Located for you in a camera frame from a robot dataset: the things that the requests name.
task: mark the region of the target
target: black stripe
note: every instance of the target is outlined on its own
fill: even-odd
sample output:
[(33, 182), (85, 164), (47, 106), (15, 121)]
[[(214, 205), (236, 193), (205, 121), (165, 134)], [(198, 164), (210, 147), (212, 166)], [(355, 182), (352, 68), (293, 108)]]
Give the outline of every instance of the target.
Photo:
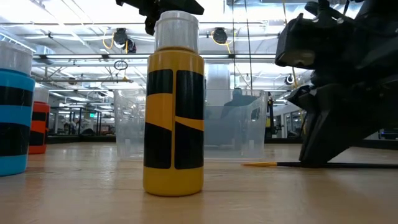
[(50, 113), (47, 113), (47, 119), (45, 120), (45, 128), (49, 128)]
[(203, 166), (203, 131), (175, 123), (176, 169), (192, 169)]
[(44, 134), (39, 133), (37, 131), (30, 132), (29, 138), (29, 145), (30, 146), (42, 146), (44, 145)]
[(145, 123), (144, 166), (169, 169), (172, 165), (172, 132)]
[(47, 130), (45, 130), (45, 134), (44, 134), (44, 144), (47, 144), (47, 141), (49, 140), (49, 132)]
[(43, 112), (33, 112), (32, 121), (45, 121), (47, 115)]
[(175, 115), (203, 119), (204, 78), (196, 72), (177, 71)]
[(156, 93), (173, 93), (173, 70), (156, 70), (149, 72), (147, 77), (147, 96)]
[(27, 153), (30, 127), (23, 124), (0, 123), (0, 156), (20, 156)]
[(0, 105), (32, 106), (33, 93), (20, 88), (0, 86)]

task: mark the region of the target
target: blue and black striped container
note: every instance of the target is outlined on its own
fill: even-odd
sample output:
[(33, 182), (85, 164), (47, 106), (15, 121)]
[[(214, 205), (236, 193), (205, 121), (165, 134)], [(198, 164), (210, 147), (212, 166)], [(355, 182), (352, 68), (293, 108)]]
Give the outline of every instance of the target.
[(26, 170), (34, 87), (28, 74), (0, 68), (0, 176)]

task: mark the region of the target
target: table surface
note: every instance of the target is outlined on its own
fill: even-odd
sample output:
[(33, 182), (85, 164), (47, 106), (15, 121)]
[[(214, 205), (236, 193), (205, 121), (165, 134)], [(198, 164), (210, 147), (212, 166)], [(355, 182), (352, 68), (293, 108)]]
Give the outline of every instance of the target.
[[(267, 145), (295, 161), (299, 145)], [(398, 151), (352, 148), (335, 162), (398, 163)], [(0, 178), (1, 223), (397, 223), (398, 170), (243, 167), (206, 161), (203, 191), (156, 197), (142, 162), (113, 143), (49, 145), (24, 174)]]

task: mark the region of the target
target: white cap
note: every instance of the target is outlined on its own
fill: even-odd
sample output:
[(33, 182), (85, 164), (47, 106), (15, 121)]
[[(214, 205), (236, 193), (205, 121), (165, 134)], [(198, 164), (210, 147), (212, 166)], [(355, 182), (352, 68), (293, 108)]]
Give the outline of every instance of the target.
[(42, 87), (35, 87), (33, 94), (33, 101), (48, 103), (49, 102), (49, 90)]
[(198, 19), (183, 11), (166, 11), (155, 25), (155, 50), (184, 47), (198, 52)]
[(33, 52), (26, 47), (0, 41), (0, 68), (15, 70), (30, 76)]

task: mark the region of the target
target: transparent plastic container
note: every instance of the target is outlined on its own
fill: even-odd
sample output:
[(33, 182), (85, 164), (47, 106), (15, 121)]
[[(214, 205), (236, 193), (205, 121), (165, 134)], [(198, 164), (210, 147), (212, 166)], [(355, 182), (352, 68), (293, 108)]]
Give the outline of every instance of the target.
[(114, 91), (116, 144), (121, 159), (144, 157), (145, 90)]
[[(144, 152), (144, 90), (115, 94), (116, 144), (120, 159), (142, 159)], [(265, 158), (267, 92), (207, 90), (205, 102), (205, 159), (260, 161)]]
[(244, 90), (238, 96), (233, 93), (206, 91), (205, 159), (261, 160), (268, 94), (259, 90)]

